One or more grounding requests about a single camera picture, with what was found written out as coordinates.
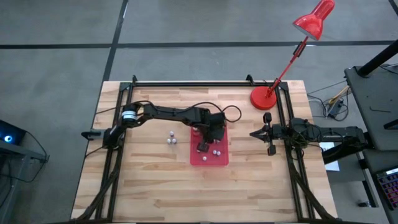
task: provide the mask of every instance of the black metal frame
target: black metal frame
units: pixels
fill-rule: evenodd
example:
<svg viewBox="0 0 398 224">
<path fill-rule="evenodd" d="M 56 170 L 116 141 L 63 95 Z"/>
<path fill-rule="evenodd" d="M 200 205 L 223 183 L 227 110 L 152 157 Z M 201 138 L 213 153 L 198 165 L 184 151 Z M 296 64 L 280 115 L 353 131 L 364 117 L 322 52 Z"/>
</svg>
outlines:
<svg viewBox="0 0 398 224">
<path fill-rule="evenodd" d="M 132 100 L 133 89 L 135 87 L 158 87 L 158 86 L 167 86 L 167 87 L 180 87 L 180 86 L 241 86 L 241 87 L 245 87 L 246 86 L 246 87 L 249 87 L 249 86 L 272 86 L 274 84 L 273 82 L 272 83 L 255 82 L 250 75 L 247 76 L 246 81 L 247 82 L 138 82 L 137 78 L 135 76 L 133 76 L 132 82 L 120 83 L 113 123 L 115 123 L 119 119 L 124 92 L 128 91 L 127 103 L 130 103 Z M 275 94 L 277 97 L 278 113 L 279 113 L 279 117 L 280 117 L 280 124 L 282 126 L 286 126 L 287 123 L 285 120 L 284 109 L 283 109 L 282 100 L 281 100 L 281 96 L 280 96 L 281 91 L 283 91 L 284 95 L 285 95 L 286 107 L 287 107 L 287 111 L 289 114 L 289 119 L 292 119 L 294 117 L 294 113 L 293 113 L 292 102 L 290 99 L 289 88 L 288 88 L 288 85 L 286 82 L 281 82 L 279 87 L 275 89 Z M 103 179 L 102 179 L 101 188 L 100 188 L 98 195 L 95 197 L 93 202 L 90 204 L 90 206 L 86 209 L 86 211 L 80 217 L 70 220 L 69 222 L 65 222 L 65 223 L 111 223 L 113 221 L 113 213 L 114 213 L 116 193 L 117 193 L 117 188 L 118 188 L 119 173 L 120 173 L 120 169 L 121 169 L 121 161 L 122 161 L 123 150 L 124 150 L 124 140 L 125 139 L 124 139 L 124 135 L 123 135 L 121 138 L 119 147 L 115 150 L 108 150 L 108 152 L 107 152 L 105 165 L 104 165 L 104 171 L 103 171 Z M 298 172 L 296 170 L 291 169 L 292 166 L 295 167 L 293 158 L 290 154 L 291 150 L 292 150 L 291 146 L 289 145 L 288 142 L 285 141 L 287 165 L 289 166 L 290 182 L 292 185 L 292 193 L 293 193 L 295 210 L 296 210 L 298 222 L 350 223 L 350 222 L 343 222 L 343 221 L 339 221 L 339 220 L 315 219 L 315 212 L 313 210 L 313 205 L 312 205 L 311 201 L 314 202 L 314 200 L 316 200 L 316 199 L 313 195 L 312 196 L 310 195 L 310 197 L 312 197 L 312 200 L 310 200 L 310 197 L 308 197 L 307 194 L 305 194 L 305 201 L 307 204 L 308 218 L 303 217 L 302 205 L 300 202 L 300 195 L 299 195 L 299 190 L 297 188 L 297 184 L 299 184 L 299 186 L 301 186 L 301 188 L 304 188 L 304 192 L 309 191 L 308 179 L 307 179 L 307 174 L 305 171 L 303 158 L 302 158 L 302 156 L 298 155 L 297 158 L 298 158 L 298 167 L 299 167 L 299 171 L 300 171 L 299 172 L 300 173 L 300 181 L 297 182 L 296 178 L 297 178 Z M 117 151 L 116 163 L 114 165 L 114 169 L 109 174 L 110 169 L 111 169 L 111 160 L 112 160 L 114 151 Z M 106 192 L 109 190 L 110 187 L 111 187 L 111 195 L 110 195 L 110 200 L 109 200 L 108 212 L 107 212 L 106 218 L 102 218 L 103 199 L 104 199 Z M 95 219 L 90 220 L 90 218 L 95 210 L 96 210 Z"/>
</svg>

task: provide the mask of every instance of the lamp shade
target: lamp shade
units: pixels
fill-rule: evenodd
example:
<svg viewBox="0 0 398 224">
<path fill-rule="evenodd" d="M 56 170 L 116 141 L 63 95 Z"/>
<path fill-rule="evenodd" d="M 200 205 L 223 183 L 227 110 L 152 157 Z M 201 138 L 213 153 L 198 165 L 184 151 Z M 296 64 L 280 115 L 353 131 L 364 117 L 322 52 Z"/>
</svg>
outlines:
<svg viewBox="0 0 398 224">
<path fill-rule="evenodd" d="M 323 21 L 334 7 L 334 0 L 321 0 L 310 14 L 296 19 L 293 26 L 309 38 L 319 40 L 322 35 Z"/>
</svg>

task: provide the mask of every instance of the red desk lamp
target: red desk lamp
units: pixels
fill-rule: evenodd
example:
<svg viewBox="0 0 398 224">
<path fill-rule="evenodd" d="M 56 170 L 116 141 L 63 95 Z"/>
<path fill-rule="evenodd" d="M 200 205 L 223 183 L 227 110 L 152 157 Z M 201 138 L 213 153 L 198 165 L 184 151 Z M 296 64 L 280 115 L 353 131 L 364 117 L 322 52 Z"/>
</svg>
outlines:
<svg viewBox="0 0 398 224">
<path fill-rule="evenodd" d="M 308 38 L 310 37 L 313 40 L 319 40 L 322 35 L 323 21 L 334 7 L 334 0 L 321 0 L 310 14 L 302 16 L 293 22 L 293 26 L 295 26 L 299 31 L 303 32 L 306 35 L 306 38 L 304 41 L 299 43 L 293 52 L 293 57 L 289 64 L 286 66 L 285 70 L 275 81 L 272 87 L 260 86 L 252 91 L 250 100 L 253 106 L 260 110 L 268 110 L 276 104 L 274 89 L 279 85 L 280 79 L 285 75 L 287 70 L 293 64 L 294 60 L 301 55 L 307 44 Z"/>
</svg>

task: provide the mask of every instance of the black desk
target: black desk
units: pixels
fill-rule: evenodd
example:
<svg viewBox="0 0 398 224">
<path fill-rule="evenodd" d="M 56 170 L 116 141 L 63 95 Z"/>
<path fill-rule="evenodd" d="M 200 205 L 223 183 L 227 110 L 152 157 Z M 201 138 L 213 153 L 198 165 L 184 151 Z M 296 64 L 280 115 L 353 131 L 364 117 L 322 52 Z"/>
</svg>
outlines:
<svg viewBox="0 0 398 224">
<path fill-rule="evenodd" d="M 398 73 L 396 68 L 388 69 Z M 398 166 L 398 130 L 385 130 L 383 127 L 384 124 L 398 119 L 398 75 L 382 68 L 375 69 L 369 78 L 360 77 L 355 68 L 347 68 L 345 74 L 370 138 L 377 149 L 363 151 L 366 164 L 387 218 L 391 223 L 398 223 L 398 210 L 389 209 L 375 179 L 375 173 Z"/>
</svg>

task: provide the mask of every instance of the blue light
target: blue light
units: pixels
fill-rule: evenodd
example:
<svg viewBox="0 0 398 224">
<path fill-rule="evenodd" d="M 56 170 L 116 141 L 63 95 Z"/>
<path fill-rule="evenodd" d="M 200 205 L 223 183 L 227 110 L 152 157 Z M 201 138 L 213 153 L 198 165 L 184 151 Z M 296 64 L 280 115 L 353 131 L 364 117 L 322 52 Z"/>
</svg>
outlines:
<svg viewBox="0 0 398 224">
<path fill-rule="evenodd" d="M 12 141 L 12 137 L 11 136 L 6 136 L 4 137 L 5 142 L 11 142 Z"/>
</svg>

